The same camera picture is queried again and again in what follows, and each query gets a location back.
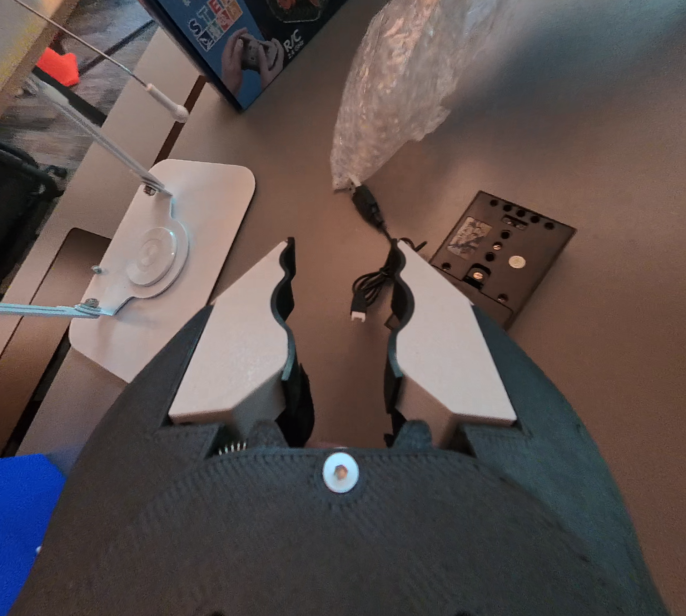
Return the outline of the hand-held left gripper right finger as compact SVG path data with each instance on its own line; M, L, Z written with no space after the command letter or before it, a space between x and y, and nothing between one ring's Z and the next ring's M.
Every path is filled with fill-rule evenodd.
M458 428L510 428L517 415L472 302L408 243L394 240L388 264L391 311L385 407L393 433L427 425L434 447L447 449Z

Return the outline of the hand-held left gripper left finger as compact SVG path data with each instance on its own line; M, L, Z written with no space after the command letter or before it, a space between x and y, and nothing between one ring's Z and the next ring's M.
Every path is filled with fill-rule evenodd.
M211 306L169 410L181 423L313 424L309 379L287 324L294 237L279 242Z

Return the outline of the clear plastic parts bag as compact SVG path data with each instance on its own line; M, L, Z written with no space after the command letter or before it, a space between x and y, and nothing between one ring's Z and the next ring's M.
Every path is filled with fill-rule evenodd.
M335 192L374 175L449 116L449 100L510 0L390 0L357 48L330 151Z

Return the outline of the white desk stand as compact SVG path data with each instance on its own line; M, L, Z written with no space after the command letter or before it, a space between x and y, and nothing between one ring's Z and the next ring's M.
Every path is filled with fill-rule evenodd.
M208 301L255 191L238 165L167 159L146 169L35 73L43 95L139 179L84 300L74 306L1 303L2 316L71 320L73 348L131 382Z

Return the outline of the black battery box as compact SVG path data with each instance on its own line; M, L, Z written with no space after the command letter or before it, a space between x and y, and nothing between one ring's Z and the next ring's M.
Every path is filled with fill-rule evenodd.
M508 330L577 230L480 191L430 265Z

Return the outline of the blue plastic bin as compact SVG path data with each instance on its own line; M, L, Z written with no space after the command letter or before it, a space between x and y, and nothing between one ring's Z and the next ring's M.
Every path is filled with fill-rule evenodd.
M65 476L46 456L1 458L1 614L28 578Z

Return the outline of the dark brown desk panel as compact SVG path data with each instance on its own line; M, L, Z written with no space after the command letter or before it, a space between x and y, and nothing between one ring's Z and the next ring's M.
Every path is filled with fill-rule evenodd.
M81 301L110 239L73 228L30 304L73 306ZM68 318L7 317L16 322L1 352L1 455L16 455L58 369L71 349Z

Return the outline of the black office chair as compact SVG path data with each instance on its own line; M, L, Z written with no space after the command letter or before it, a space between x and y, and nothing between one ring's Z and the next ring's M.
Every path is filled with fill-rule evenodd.
M62 196L64 168L41 165L1 143L1 279L11 273L39 234L49 209Z

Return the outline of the orange traffic cone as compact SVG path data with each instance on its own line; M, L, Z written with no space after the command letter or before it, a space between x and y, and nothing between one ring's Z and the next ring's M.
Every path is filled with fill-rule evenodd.
M72 88L80 83L78 59L73 53L60 54L47 47L38 59L36 66L67 88Z

